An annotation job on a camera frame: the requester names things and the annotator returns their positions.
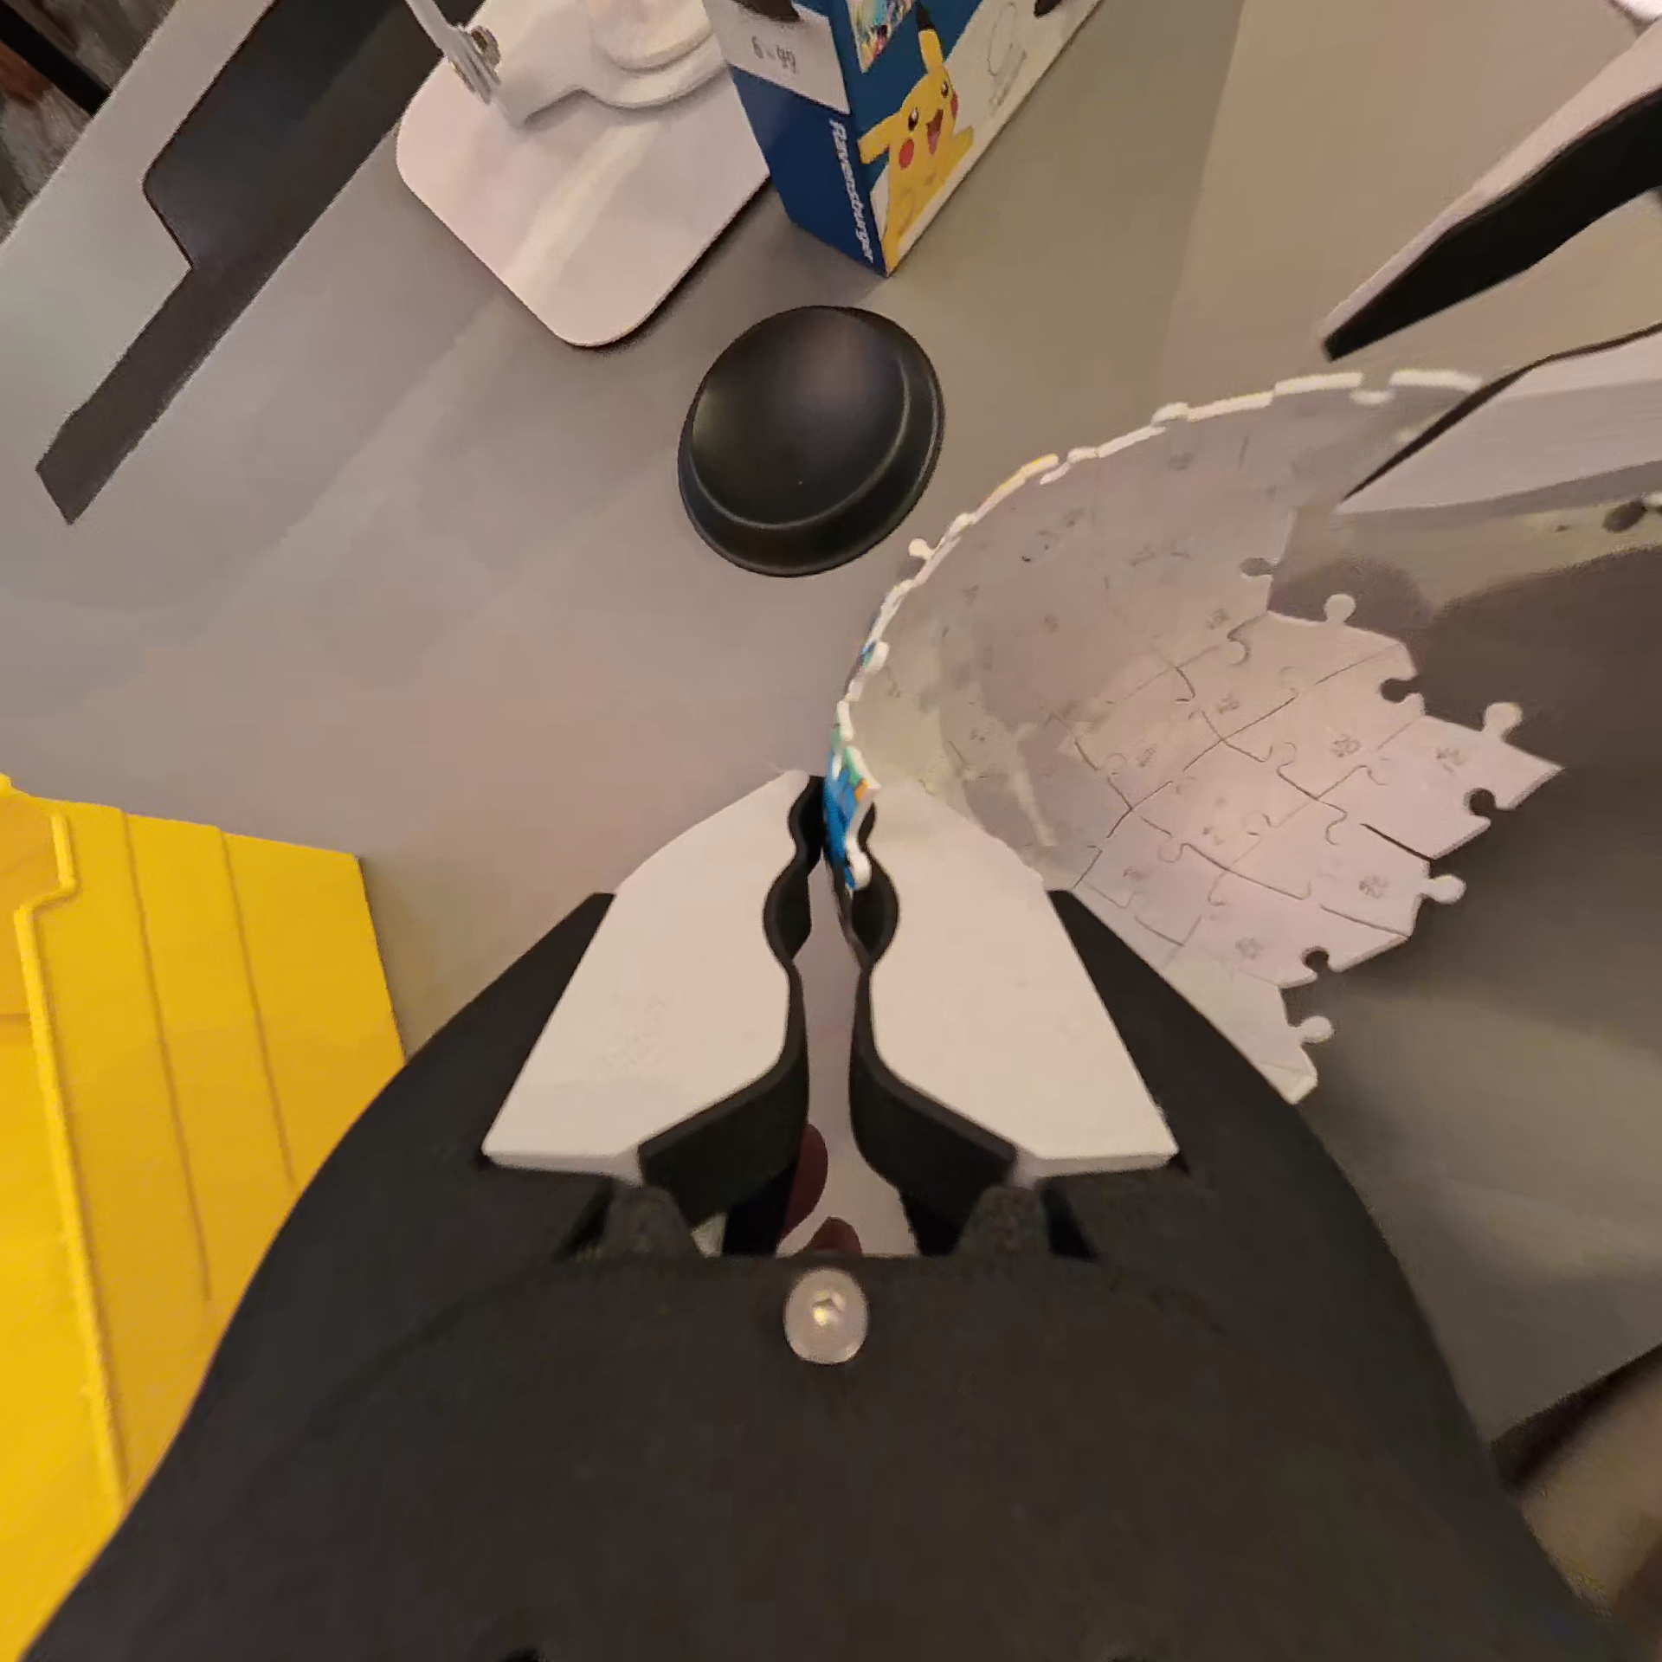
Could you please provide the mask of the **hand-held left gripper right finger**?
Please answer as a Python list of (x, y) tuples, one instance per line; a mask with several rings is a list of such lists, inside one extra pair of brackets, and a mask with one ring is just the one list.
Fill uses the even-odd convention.
[(1043, 881), (934, 796), (879, 796), (845, 906), (865, 1164), (954, 1237), (992, 1189), (1156, 1172), (1178, 1142)]

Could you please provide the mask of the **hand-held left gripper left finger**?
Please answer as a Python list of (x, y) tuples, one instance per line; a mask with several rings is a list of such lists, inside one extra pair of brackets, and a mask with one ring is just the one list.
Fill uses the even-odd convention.
[(687, 1221), (776, 1185), (808, 1122), (798, 954), (820, 857), (822, 780), (792, 772), (634, 871), (606, 898), (483, 1158), (659, 1189)]

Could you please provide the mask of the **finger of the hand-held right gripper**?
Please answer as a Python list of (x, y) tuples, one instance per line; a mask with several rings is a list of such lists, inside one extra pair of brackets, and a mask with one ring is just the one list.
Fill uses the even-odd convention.
[(1607, 64), (1322, 323), (1348, 358), (1516, 279), (1661, 184), (1661, 54)]
[(1661, 331), (1498, 378), (1338, 505), (1344, 519), (1461, 525), (1659, 497)]

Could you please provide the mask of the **partly built puzzle ball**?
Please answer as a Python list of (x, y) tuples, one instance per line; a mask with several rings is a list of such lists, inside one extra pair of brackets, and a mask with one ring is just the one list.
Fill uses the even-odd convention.
[(1289, 1100), (1316, 1088), (1283, 995), (1350, 970), (1463, 883), (1435, 865), (1562, 766), (1388, 691), (1391, 635), (1273, 608), (1304, 513), (1326, 513), (1463, 402), (1459, 370), (1328, 372), (1172, 404), (1045, 455), (956, 517), (883, 600), (837, 705), (826, 788), (845, 895), (905, 784), (990, 831), (1146, 958)]

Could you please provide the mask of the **black round ball stand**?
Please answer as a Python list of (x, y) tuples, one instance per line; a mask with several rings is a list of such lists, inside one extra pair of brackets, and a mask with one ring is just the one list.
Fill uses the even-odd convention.
[(679, 497), (731, 566), (820, 576), (901, 528), (944, 430), (938, 370), (899, 323), (847, 305), (784, 309), (699, 384), (677, 445)]

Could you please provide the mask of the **blue puzzle box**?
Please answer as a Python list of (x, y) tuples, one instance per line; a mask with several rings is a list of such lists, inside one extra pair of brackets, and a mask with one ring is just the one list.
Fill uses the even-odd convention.
[(788, 218), (899, 269), (1097, 2), (707, 2)]

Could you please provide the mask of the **yellow plastic tray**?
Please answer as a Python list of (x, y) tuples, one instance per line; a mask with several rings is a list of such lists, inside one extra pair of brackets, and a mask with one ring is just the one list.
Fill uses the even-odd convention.
[(4, 1581), (111, 1536), (400, 1065), (357, 857), (4, 780)]

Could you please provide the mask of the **person's beige trousers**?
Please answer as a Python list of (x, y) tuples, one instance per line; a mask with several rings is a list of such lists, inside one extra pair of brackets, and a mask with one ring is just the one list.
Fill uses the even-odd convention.
[(1510, 1427), (1502, 1484), (1573, 1591), (1661, 1656), (1661, 1352)]

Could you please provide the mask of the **white stand base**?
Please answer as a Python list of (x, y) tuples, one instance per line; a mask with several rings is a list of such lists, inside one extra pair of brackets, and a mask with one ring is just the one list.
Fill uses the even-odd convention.
[(707, 4), (408, 12), (444, 65), (402, 115), (400, 178), (572, 346), (644, 327), (766, 184)]

